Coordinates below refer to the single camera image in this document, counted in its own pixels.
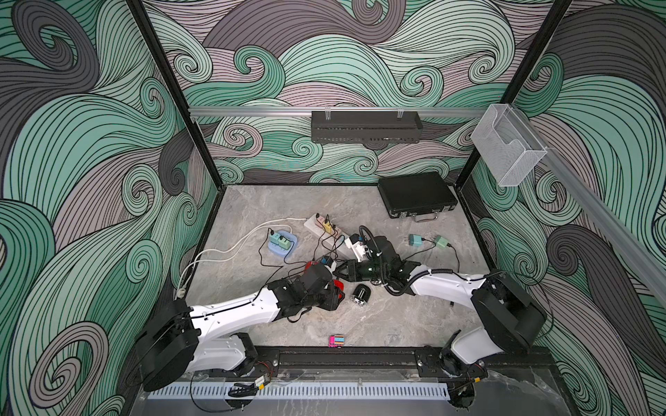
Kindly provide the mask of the teal USB charger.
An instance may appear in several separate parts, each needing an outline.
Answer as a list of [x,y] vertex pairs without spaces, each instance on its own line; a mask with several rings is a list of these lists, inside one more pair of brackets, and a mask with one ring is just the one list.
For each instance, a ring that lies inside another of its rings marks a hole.
[[409,245],[413,247],[420,247],[423,244],[423,238],[417,234],[409,234]]

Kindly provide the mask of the light green USB charger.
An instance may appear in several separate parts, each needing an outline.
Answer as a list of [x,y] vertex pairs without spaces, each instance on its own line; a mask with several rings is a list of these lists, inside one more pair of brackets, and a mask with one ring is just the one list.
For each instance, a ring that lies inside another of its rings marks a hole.
[[442,236],[437,236],[434,239],[434,244],[435,244],[436,247],[439,247],[439,248],[442,248],[442,249],[446,249],[447,247],[451,246],[449,240],[446,239],[445,237],[442,237]]

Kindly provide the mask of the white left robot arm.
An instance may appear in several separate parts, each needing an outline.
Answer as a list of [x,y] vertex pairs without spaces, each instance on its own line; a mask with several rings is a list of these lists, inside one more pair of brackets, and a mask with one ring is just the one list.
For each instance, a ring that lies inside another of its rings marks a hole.
[[313,308],[336,310],[344,293],[335,270],[335,261],[324,260],[232,301],[199,306],[182,298],[171,301],[135,338],[140,386],[152,392],[187,372],[209,369],[249,372],[257,353],[246,329],[284,319],[294,322]]

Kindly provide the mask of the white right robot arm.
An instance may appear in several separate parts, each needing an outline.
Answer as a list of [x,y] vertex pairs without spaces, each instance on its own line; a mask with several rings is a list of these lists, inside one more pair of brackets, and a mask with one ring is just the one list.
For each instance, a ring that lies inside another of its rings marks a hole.
[[429,296],[473,310],[480,326],[453,335],[442,350],[450,365],[471,366],[491,355],[527,355],[546,322],[545,310],[508,273],[469,275],[402,259],[386,237],[341,239],[350,259],[335,273],[371,282],[393,297]]

